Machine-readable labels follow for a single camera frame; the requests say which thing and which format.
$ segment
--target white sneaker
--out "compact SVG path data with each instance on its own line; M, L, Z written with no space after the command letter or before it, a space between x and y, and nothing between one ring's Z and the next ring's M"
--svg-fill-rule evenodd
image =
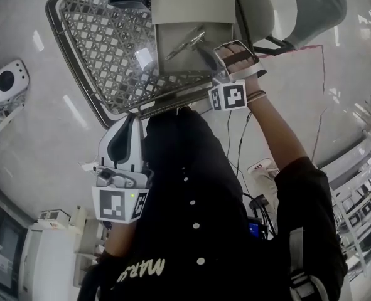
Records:
M248 167L247 172L251 175L252 172L258 168L264 168L268 172L279 171L275 163L270 158L265 158L258 163Z

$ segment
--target white device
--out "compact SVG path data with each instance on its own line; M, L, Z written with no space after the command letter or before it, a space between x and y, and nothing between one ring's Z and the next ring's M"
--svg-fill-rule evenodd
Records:
M115 223L132 223L141 218L148 189L92 187L96 218Z
M65 230L68 228L70 216L60 209L41 212L37 223L44 228Z
M85 228L86 215L86 209L77 206L68 223L68 229L82 235L83 229Z
M104 167L140 173L142 171L141 140L143 129L135 115L117 121L99 144L99 164Z
M247 108L245 80L234 83L221 83L209 90L213 110L237 110Z
M92 188L98 220L128 224L142 215L150 178L143 173L142 131L139 117L129 114L100 141L96 187Z
M28 85L29 75L21 60L14 60L0 69L0 112L16 102Z

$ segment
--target glossy floor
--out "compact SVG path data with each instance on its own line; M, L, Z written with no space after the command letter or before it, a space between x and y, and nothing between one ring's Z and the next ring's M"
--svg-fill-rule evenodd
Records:
M342 24L315 38L310 48L262 59L268 69L261 78L263 89L317 164L361 137L362 128L351 109L371 94L371 0L347 2ZM0 67L21 58L31 76L25 110L0 136L0 188L32 217L45 209L71 213L78 204L92 215L90 187L95 179L80 164L93 161L105 130L64 62L45 3L0 0ZM295 23L296 3L272 3L274 35L285 38ZM42 44L35 43L37 34ZM228 113L203 116L227 150ZM234 164L246 116L246 110L239 110L230 120L229 158ZM240 170L253 195L254 184L246 169L265 157L270 157L269 149L252 119Z

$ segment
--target wrist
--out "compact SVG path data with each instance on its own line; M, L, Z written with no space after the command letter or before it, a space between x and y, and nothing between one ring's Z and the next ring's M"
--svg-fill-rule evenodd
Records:
M270 104L270 100L265 97L258 98L254 100L253 102L250 102L248 104L249 110L256 116L257 114L263 112L265 108Z
M247 92L247 95L258 92L259 90L261 90L261 88L258 84L257 75L253 75L245 79L245 91Z

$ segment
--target white chair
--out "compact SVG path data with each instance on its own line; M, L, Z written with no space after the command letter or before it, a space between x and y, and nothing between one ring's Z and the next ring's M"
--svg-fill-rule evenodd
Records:
M308 44L322 32L340 24L347 13L347 0L296 0L297 20L293 32L284 40L272 36L274 11L271 0L239 0L250 47L266 39L277 49L255 47L256 53L280 55Z

